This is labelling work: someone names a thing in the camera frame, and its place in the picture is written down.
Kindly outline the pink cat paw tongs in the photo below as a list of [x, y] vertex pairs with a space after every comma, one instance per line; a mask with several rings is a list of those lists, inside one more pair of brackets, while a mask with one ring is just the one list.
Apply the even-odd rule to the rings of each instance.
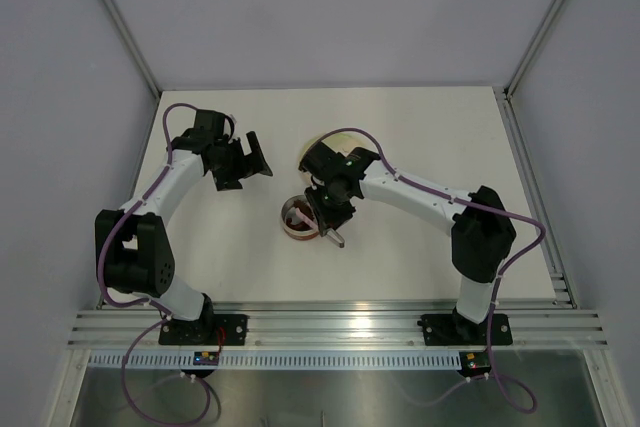
[[344, 248], [346, 245], [345, 239], [333, 228], [322, 229], [319, 224], [306, 216], [299, 208], [295, 209], [296, 216], [302, 220], [307, 226], [315, 229], [321, 237], [327, 237], [338, 248]]

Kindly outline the dark red toy octopus tentacle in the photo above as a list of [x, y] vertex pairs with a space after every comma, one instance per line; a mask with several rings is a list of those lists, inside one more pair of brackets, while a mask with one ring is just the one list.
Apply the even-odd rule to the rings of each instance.
[[305, 223], [302, 221], [295, 222], [293, 219], [287, 219], [285, 222], [286, 226], [292, 230], [302, 230], [305, 226]]

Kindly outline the red steel lunch box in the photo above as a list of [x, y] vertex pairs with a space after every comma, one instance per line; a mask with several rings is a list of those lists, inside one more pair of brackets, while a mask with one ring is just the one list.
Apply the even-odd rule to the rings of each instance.
[[284, 232], [297, 241], [308, 241], [319, 235], [315, 214], [304, 195], [289, 198], [280, 211]]

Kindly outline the cream green round plate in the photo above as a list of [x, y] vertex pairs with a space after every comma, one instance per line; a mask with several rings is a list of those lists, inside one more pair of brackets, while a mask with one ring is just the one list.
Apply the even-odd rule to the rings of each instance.
[[[298, 157], [298, 170], [302, 174], [311, 174], [308, 169], [302, 169], [303, 159], [305, 158], [307, 152], [309, 150], [314, 151], [313, 146], [318, 142], [318, 140], [322, 137], [322, 134], [318, 134], [314, 137], [311, 137], [301, 148]], [[312, 154], [311, 167], [315, 171], [326, 170], [327, 168], [332, 168], [339, 161], [339, 155], [341, 155], [344, 159], [346, 159], [349, 154], [356, 148], [363, 148], [366, 150], [372, 150], [372, 145], [367, 140], [362, 140], [355, 133], [352, 132], [341, 132], [337, 134], [330, 135], [322, 140], [322, 143], [326, 145], [333, 151], [333, 154], [328, 154], [326, 157], [321, 157], [319, 155]]]

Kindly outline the brown toy sea cucumber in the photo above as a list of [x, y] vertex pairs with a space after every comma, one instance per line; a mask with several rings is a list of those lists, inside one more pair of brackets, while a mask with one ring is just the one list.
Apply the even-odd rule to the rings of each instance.
[[294, 202], [294, 208], [298, 209], [304, 216], [306, 216], [309, 219], [313, 219], [313, 212], [311, 210], [311, 208], [309, 207], [309, 205], [306, 202], [303, 201], [295, 201]]

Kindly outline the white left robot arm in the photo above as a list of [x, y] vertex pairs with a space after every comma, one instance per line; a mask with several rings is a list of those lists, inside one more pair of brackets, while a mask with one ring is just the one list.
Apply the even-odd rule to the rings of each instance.
[[166, 227], [206, 175], [224, 192], [241, 189], [249, 177], [272, 174], [256, 133], [240, 140], [235, 130], [230, 115], [196, 110], [191, 127], [164, 137], [166, 154], [151, 183], [120, 208], [96, 216], [96, 277], [104, 301], [116, 308], [156, 308], [162, 345], [221, 344], [225, 339], [226, 323], [215, 314], [210, 297], [178, 276]]

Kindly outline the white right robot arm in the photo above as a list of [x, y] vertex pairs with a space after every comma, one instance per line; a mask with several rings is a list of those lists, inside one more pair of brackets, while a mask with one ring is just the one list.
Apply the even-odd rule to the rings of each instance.
[[321, 236], [335, 234], [353, 218], [354, 198], [397, 208], [447, 234], [453, 267], [461, 275], [456, 306], [449, 320], [420, 325], [448, 345], [486, 342], [498, 268], [516, 238], [511, 220], [497, 213], [504, 206], [493, 189], [466, 192], [422, 184], [392, 171], [371, 150], [356, 147], [344, 155], [321, 141], [303, 154], [299, 170], [311, 178], [304, 195]]

